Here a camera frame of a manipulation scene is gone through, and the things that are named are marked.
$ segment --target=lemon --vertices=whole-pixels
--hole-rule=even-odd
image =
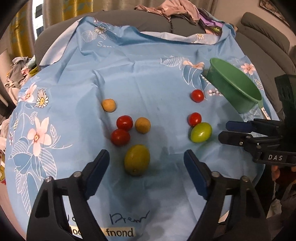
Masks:
[[[146,134],[147,132],[150,131],[151,123],[147,118],[140,117],[135,122],[135,128],[139,133]]]
[[[146,146],[132,146],[124,158],[124,168],[132,176],[141,176],[148,169],[150,153]]]
[[[102,107],[106,112],[113,112],[116,109],[116,103],[113,99],[105,99],[102,101]]]

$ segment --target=pink cloth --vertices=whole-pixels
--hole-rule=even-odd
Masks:
[[[135,9],[164,16],[169,21],[172,15],[176,15],[186,19],[194,25],[197,25],[200,19],[200,13],[197,7],[188,0],[165,0],[160,6],[156,8],[137,5]]]

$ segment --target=bolt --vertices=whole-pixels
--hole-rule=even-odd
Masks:
[[[247,176],[242,176],[242,180],[247,183],[249,181],[249,178]]]
[[[220,176],[220,173],[219,172],[212,172],[212,177],[219,177]]]
[[[46,177],[45,178],[45,181],[48,183],[48,182],[50,182],[52,180],[52,177]]]
[[[80,177],[80,176],[81,176],[81,172],[74,172],[74,173],[73,173],[73,176],[74,176],[74,177]]]

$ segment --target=green plastic basin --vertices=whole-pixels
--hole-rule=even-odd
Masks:
[[[224,95],[238,113],[250,111],[256,104],[261,109],[263,98],[253,81],[232,64],[219,59],[210,59],[208,81]]]

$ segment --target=pile of clothes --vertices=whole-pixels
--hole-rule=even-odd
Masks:
[[[137,5],[135,9],[164,16],[168,21],[170,21],[172,15],[184,18],[194,25],[202,26],[207,34],[217,36],[222,34],[223,22],[210,16],[204,9],[198,9],[188,0],[165,0],[156,8]]]
[[[7,73],[4,86],[15,105],[17,104],[19,90],[37,72],[35,56],[31,59],[28,57],[16,57],[12,60],[11,69]]]

